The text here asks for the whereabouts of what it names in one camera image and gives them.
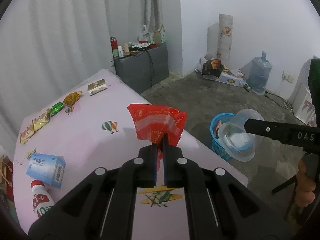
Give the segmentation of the person's right hand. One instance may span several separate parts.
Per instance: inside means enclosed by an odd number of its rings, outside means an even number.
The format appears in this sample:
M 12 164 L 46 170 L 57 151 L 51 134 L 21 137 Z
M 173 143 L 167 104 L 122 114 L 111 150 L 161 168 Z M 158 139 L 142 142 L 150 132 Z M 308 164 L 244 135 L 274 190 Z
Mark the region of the person's right hand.
M 306 175 L 307 168 L 303 159 L 298 163 L 297 187 L 295 202 L 298 207 L 307 207 L 315 200 L 314 190 L 316 183 Z

